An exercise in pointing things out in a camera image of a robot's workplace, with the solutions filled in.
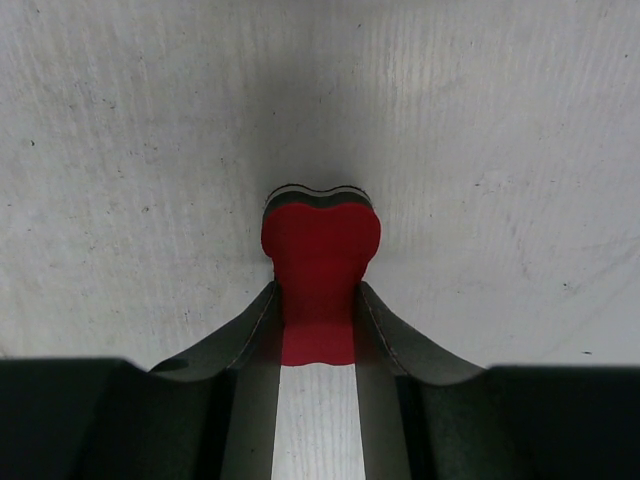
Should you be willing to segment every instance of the red object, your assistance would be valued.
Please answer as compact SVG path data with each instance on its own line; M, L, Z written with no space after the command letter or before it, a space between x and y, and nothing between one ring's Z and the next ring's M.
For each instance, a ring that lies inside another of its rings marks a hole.
M358 203L290 203L264 221L262 248L282 286L282 364L354 363L355 288L380 243L380 221Z

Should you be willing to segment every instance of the scratched white surface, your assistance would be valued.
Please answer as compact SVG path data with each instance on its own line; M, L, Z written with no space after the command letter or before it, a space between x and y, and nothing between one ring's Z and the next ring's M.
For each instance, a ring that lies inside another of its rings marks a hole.
M270 278L261 208L294 181L369 192L368 280L463 357L638 363L639 24L633 0L0 3L0 353L191 345Z

